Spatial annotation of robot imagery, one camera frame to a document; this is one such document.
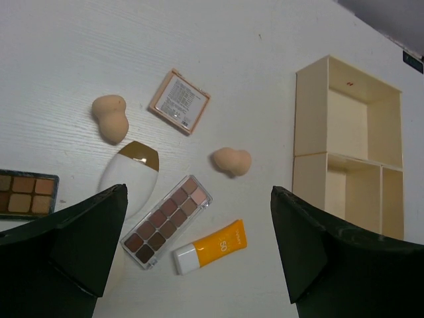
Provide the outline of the orange sunscreen tube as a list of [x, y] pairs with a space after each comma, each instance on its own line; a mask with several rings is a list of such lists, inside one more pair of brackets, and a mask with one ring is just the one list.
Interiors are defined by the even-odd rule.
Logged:
[[179, 275], [200, 269], [228, 254], [247, 247], [242, 219], [173, 251]]

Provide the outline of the white bottle brown cap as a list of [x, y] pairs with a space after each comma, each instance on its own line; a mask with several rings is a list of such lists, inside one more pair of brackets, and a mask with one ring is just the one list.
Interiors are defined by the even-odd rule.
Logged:
[[115, 184], [125, 184], [128, 198], [125, 217], [128, 219], [138, 213], [152, 195], [159, 167], [159, 155], [155, 149], [132, 141], [109, 161], [97, 190], [100, 192]]

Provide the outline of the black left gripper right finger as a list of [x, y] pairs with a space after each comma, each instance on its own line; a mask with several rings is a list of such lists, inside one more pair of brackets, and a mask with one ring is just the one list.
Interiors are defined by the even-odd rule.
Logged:
[[422, 317], [423, 246], [357, 227], [284, 187], [270, 209], [300, 317]]

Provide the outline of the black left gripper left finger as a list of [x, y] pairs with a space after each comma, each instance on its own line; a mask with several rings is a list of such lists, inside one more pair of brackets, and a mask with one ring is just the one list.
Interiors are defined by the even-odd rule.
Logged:
[[117, 184], [1, 232], [2, 317], [92, 317], [127, 211]]

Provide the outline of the peach square compact case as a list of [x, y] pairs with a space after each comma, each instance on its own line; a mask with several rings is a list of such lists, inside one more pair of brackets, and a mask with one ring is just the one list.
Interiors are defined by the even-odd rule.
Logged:
[[149, 103], [148, 110], [186, 135], [193, 134], [210, 95], [171, 69]]

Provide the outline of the long clear eyeshadow palette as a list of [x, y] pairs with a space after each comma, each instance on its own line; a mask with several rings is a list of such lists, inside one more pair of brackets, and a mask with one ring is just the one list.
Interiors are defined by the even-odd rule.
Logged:
[[142, 269], [153, 268], [212, 200], [199, 180], [187, 175], [121, 239], [123, 249]]

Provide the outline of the beige makeup sponge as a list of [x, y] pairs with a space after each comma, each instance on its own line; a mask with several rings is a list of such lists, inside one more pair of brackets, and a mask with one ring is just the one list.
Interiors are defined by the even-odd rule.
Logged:
[[127, 103], [120, 95], [104, 95], [95, 99], [91, 111], [99, 124], [100, 133], [111, 144], [120, 143], [129, 131]]
[[214, 151], [212, 159], [220, 170], [234, 176], [245, 175], [252, 164], [252, 157], [249, 152], [229, 147]]

